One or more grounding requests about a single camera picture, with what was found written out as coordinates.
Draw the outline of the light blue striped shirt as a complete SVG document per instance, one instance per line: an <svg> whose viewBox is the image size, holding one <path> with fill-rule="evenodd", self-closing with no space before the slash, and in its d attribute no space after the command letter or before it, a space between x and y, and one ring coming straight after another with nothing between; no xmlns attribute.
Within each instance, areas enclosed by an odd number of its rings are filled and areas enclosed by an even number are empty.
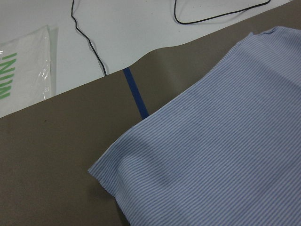
<svg viewBox="0 0 301 226"><path fill-rule="evenodd" d="M249 34L89 173L133 226L300 225L300 30Z"/></svg>

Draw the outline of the clear plastic bag green print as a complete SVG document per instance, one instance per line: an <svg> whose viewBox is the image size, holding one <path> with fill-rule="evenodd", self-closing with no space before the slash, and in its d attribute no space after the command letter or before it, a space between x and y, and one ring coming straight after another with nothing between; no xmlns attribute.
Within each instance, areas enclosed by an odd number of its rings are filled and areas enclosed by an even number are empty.
<svg viewBox="0 0 301 226"><path fill-rule="evenodd" d="M48 25L0 45L0 115L56 95L58 28Z"/></svg>

